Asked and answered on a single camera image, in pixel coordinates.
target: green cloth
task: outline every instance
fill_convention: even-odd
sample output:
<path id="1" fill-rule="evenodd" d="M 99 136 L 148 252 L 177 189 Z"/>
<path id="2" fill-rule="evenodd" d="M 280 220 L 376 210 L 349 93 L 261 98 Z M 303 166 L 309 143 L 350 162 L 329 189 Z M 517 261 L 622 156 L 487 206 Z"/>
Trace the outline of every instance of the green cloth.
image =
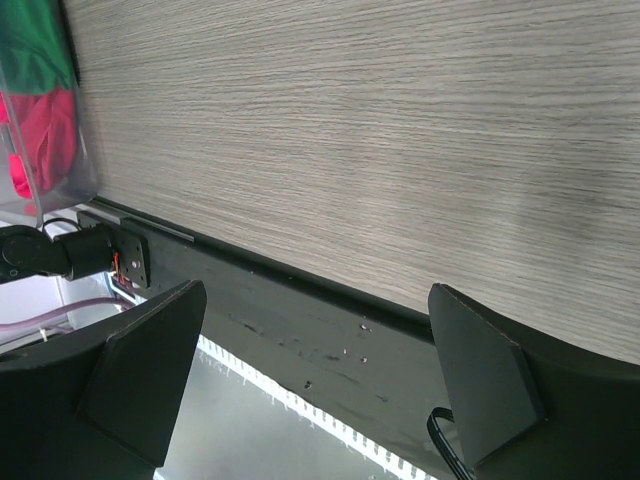
<path id="1" fill-rule="evenodd" d="M 0 0 L 0 68 L 6 81 L 0 88 L 42 95 L 73 87 L 59 15 L 56 0 Z"/>

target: black metal table frame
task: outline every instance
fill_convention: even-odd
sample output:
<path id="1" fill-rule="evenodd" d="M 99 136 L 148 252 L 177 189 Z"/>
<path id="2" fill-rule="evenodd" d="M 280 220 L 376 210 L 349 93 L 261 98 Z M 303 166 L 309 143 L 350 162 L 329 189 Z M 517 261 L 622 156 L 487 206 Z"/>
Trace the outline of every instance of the black metal table frame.
<path id="1" fill-rule="evenodd" d="M 449 406 L 428 315 L 104 199 L 90 206 L 147 239 L 150 287 L 138 293 L 202 280 L 205 337 L 413 465 L 451 478 L 426 429 L 431 410 Z"/>

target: wood grain surface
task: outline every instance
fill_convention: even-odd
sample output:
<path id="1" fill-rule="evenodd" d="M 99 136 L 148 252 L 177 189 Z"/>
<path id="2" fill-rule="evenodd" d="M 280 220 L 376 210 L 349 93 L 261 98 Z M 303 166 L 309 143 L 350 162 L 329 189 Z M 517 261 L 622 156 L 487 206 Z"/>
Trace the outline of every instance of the wood grain surface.
<path id="1" fill-rule="evenodd" d="M 640 363 L 640 3 L 66 3 L 106 198 Z"/>

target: pink cable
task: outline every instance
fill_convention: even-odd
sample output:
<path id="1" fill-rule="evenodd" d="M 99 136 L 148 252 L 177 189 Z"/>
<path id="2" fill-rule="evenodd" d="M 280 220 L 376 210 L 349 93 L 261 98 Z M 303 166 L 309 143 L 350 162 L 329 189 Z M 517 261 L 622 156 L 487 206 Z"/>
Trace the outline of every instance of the pink cable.
<path id="1" fill-rule="evenodd" d="M 0 332 L 10 332 L 12 330 L 21 330 L 23 328 L 29 327 L 40 328 L 44 326 L 51 326 L 47 325 L 48 322 L 50 322 L 51 320 L 55 320 L 60 315 L 73 312 L 81 308 L 93 307 L 95 305 L 119 305 L 125 309 L 131 308 L 131 304 L 129 302 L 127 302 L 126 300 L 121 300 L 119 298 L 91 298 L 89 300 L 82 300 L 80 302 L 70 303 L 69 305 L 63 305 L 62 307 L 56 308 L 55 310 L 51 310 L 50 312 L 43 313 L 42 315 L 38 315 L 36 317 L 29 318 L 28 320 L 22 320 L 17 323 L 0 324 Z"/>

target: white light strip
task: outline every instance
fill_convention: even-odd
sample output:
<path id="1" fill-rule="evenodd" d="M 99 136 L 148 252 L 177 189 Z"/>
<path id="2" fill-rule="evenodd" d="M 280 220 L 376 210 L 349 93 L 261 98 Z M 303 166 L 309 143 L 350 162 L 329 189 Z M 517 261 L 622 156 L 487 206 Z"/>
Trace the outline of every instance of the white light strip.
<path id="1" fill-rule="evenodd" d="M 347 447 L 360 452 L 380 465 L 385 471 L 393 473 L 400 480 L 436 480 L 435 477 L 428 475 L 418 467 L 377 445 L 340 420 L 314 407 L 302 397 L 285 390 L 271 378 L 263 375 L 251 365 L 243 362 L 202 335 L 198 340 L 198 349 L 271 395 L 272 399 L 281 402 L 285 408 L 294 410 L 298 415 L 308 419 L 314 425 L 341 440 Z"/>

